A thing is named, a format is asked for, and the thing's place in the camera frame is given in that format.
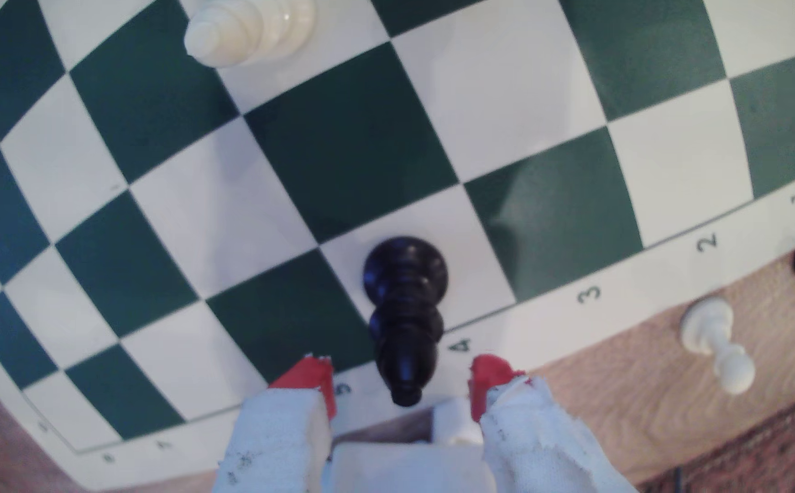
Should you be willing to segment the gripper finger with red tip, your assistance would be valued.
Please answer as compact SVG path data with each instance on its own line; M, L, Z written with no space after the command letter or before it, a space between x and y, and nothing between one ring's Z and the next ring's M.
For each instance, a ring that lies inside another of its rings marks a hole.
M337 413L328 356L305 355L247 398L213 492L321 492Z
M636 491L545 378L488 353L474 358L470 372L470 414L497 492Z

